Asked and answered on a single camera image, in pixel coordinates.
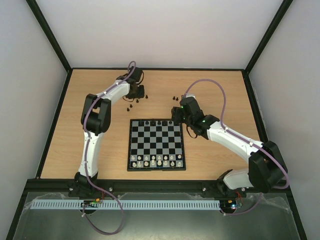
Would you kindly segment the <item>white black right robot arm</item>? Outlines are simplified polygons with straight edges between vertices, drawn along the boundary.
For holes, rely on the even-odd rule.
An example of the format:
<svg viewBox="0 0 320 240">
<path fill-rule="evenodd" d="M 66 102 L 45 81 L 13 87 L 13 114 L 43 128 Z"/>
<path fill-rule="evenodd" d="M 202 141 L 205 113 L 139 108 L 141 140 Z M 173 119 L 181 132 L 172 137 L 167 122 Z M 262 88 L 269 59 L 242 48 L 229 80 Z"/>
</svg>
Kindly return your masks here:
<svg viewBox="0 0 320 240">
<path fill-rule="evenodd" d="M 219 177 L 218 191 L 229 196 L 240 188 L 256 188 L 268 193 L 272 188 L 286 189 L 289 183 L 279 185 L 288 178 L 288 170 L 279 147 L 272 141 L 261 142 L 246 137 L 213 115 L 205 115 L 197 100 L 185 97 L 180 106 L 171 109 L 171 119 L 175 124 L 185 124 L 206 140 L 218 143 L 241 157 L 248 166 L 241 170 L 230 169 Z"/>
</svg>

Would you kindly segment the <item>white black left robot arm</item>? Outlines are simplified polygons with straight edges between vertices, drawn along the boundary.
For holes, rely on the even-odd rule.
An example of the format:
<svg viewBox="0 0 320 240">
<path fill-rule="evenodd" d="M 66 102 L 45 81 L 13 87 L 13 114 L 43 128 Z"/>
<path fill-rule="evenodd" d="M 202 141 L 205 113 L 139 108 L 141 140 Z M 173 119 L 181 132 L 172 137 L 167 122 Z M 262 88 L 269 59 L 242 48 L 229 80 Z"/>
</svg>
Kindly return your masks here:
<svg viewBox="0 0 320 240">
<path fill-rule="evenodd" d="M 90 194 L 97 190 L 99 152 L 104 134 L 111 125 L 112 105 L 122 98 L 144 98 L 143 79 L 143 70 L 131 66 L 106 90 L 86 96 L 80 120 L 84 133 L 82 160 L 74 177 L 80 190 Z"/>
</svg>

